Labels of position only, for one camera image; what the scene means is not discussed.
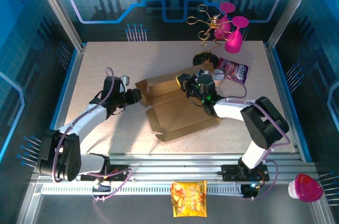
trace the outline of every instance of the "speckled work surface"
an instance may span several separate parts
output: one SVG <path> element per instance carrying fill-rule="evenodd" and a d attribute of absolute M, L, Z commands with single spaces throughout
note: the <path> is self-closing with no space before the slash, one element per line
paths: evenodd
<path fill-rule="evenodd" d="M 170 73 L 192 65 L 200 48 L 198 41 L 173 42 L 89 42 L 81 64 L 66 123 L 79 115 L 88 102 L 102 89 L 105 68 L 113 68 L 116 76 L 130 76 L 130 86 L 161 74 Z M 246 99 L 268 97 L 283 114 L 278 91 L 273 79 L 263 42 L 245 41 L 238 54 L 226 53 L 221 46 L 213 50 L 219 57 L 245 64 L 249 67 Z M 218 88 L 223 96 L 242 95 L 241 85 L 225 80 Z M 209 129 L 161 142 L 155 137 L 140 103 L 110 117 L 97 126 L 82 142 L 82 153 L 244 153 L 251 142 L 243 122 L 223 119 Z M 293 144 L 276 149 L 277 152 L 294 152 Z"/>

